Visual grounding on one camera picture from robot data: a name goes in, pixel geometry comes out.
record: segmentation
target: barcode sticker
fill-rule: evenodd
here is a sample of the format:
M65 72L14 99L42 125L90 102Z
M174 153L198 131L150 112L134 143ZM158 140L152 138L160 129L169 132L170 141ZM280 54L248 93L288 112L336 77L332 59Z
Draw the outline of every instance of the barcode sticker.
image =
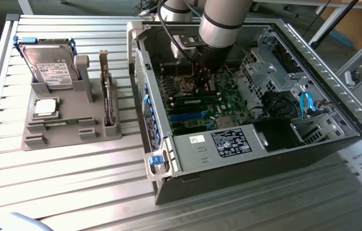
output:
M65 63L37 64L41 77L47 86L70 84L70 75Z

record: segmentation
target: hard drive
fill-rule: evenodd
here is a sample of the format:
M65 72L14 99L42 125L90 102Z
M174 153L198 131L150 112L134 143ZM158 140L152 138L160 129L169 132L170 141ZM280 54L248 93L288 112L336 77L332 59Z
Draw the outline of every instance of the hard drive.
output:
M22 38L14 47L33 74L33 82L45 83L47 89L69 89L71 81L79 80L73 64L74 42L67 39Z

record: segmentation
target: gray plastic holder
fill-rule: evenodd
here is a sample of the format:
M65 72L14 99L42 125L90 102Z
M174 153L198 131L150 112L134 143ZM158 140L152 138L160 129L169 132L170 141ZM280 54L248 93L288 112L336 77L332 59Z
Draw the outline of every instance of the gray plastic holder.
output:
M118 108L117 108L117 92L116 92L116 80L110 78L110 100L112 100L112 110L113 110L113 118L114 118L114 125L105 126L105 118L102 118L102 125L103 125L103 135L106 137L113 137L113 139L121 138L121 124L118 121Z
M74 91L85 91L86 100L89 103L93 102L93 96L90 92L90 84L87 78L87 67L89 67L89 58L86 55L75 55L73 57L73 64L77 70L81 73L81 80L71 81L71 88ZM33 83L31 82L31 89L38 98L45 98L50 96L50 91L46 87L45 83Z
M97 123L95 123L94 117L91 116L90 119L79 119L78 124L79 124L81 127L85 127L85 126L93 126Z
M30 124L30 123L27 123L27 125L25 126L25 128L26 128L26 130L29 132L42 132L42 131L46 131L43 123L39 123L39 124Z
M27 146L43 146L45 145L45 136L42 133L25 136L23 143Z
M94 139L97 137L94 128L79 128L78 136L81 140Z

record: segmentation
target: hard drive label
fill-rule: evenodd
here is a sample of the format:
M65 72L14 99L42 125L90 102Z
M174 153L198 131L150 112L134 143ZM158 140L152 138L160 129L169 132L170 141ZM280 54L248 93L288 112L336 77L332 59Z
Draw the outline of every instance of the hard drive label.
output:
M65 63L37 64L37 67L47 86L70 84L70 76Z
M251 152L251 147L240 128L210 133L220 157Z

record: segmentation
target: black band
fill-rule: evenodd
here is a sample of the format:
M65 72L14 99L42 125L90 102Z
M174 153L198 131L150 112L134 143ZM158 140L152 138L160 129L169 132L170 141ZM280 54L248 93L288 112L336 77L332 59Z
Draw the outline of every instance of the black band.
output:
M165 4L162 5L162 7L164 7L166 10L169 10L170 12L173 12L173 13L189 13L189 12L190 12L189 9L186 9L186 10L177 10L177 9L173 9L172 7L166 6Z
M213 26L220 27L220 28L226 29L226 30L237 29L237 28L240 28L240 26L243 25L241 23L240 23L239 25L236 25L236 26L228 26L228 25L220 24L220 23L217 23L216 21L213 21L213 20L208 17L208 15L205 14L205 12L204 12L204 17L205 17L206 21L208 21Z

